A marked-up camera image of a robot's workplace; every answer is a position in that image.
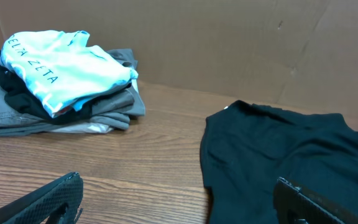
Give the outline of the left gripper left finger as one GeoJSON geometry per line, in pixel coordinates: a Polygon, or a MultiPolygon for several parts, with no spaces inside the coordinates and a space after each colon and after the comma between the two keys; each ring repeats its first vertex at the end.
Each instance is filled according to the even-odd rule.
{"type": "Polygon", "coordinates": [[[1,224],[76,224],[83,209],[83,179],[70,172],[0,208],[1,224]]]}

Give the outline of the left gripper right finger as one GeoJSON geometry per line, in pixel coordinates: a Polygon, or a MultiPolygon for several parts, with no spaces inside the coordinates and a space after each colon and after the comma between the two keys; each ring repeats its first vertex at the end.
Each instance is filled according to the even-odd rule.
{"type": "Polygon", "coordinates": [[[340,204],[283,177],[273,189],[279,224],[358,224],[358,216],[340,204]]]}

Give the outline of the black t-shirt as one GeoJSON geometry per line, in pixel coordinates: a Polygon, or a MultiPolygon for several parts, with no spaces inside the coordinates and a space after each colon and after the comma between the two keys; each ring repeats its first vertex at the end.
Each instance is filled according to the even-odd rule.
{"type": "Polygon", "coordinates": [[[238,100],[211,115],[201,141],[210,223],[276,223],[273,188],[298,182],[358,215],[358,132],[343,116],[238,100]]]}

